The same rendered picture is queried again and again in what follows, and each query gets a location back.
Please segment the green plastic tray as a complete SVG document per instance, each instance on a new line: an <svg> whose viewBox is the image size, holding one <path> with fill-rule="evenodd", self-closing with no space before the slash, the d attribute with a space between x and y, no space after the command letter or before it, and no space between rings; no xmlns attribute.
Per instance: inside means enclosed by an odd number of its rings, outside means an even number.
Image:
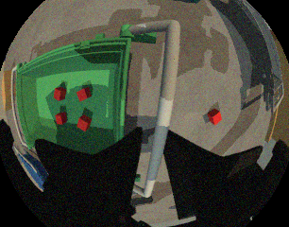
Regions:
<svg viewBox="0 0 289 227"><path fill-rule="evenodd" d="M130 34L121 27L118 38L95 34L43 53L28 63L17 63L16 99L21 130L28 150L36 139L89 155L109 148L125 137L125 97L130 43L155 44L157 34ZM55 88L66 90L65 99L54 98ZM89 88L91 97L79 101L77 91ZM55 114L66 113L64 125ZM87 130L77 127L82 114L92 119Z"/></svg>

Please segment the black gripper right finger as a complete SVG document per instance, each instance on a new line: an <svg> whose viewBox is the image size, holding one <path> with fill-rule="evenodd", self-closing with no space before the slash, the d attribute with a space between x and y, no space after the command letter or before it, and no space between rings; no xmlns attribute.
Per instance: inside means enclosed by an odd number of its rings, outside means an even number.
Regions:
<svg viewBox="0 0 289 227"><path fill-rule="evenodd" d="M163 155L178 220L194 217L236 171L258 162L262 145L238 154L219 156L168 130Z"/></svg>

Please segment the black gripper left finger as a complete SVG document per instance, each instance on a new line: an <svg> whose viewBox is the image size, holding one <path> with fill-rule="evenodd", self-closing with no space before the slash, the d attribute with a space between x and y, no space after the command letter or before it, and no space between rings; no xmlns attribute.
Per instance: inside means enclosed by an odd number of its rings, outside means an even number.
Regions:
<svg viewBox="0 0 289 227"><path fill-rule="evenodd" d="M118 222L126 222L140 159L142 133L141 126L137 126L117 143L93 155L45 139L36 139L35 149L47 174L110 198Z"/></svg>

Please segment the small red block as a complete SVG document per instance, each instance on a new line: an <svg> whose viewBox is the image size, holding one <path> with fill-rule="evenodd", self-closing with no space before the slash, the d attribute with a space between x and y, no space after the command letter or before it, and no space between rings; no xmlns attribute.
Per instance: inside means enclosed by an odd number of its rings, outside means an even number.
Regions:
<svg viewBox="0 0 289 227"><path fill-rule="evenodd" d="M82 130L87 130L91 126L92 119L86 114L82 114L79 120L77 121L77 127Z"/></svg>
<svg viewBox="0 0 289 227"><path fill-rule="evenodd" d="M68 120L66 120L66 113L55 114L55 120L57 120L57 124L59 125L64 125L65 122L68 122Z"/></svg>
<svg viewBox="0 0 289 227"><path fill-rule="evenodd" d="M55 88L55 90L54 90L54 98L56 98L59 101L61 101L62 99L65 99L65 96L66 96L65 88L62 88L62 87Z"/></svg>

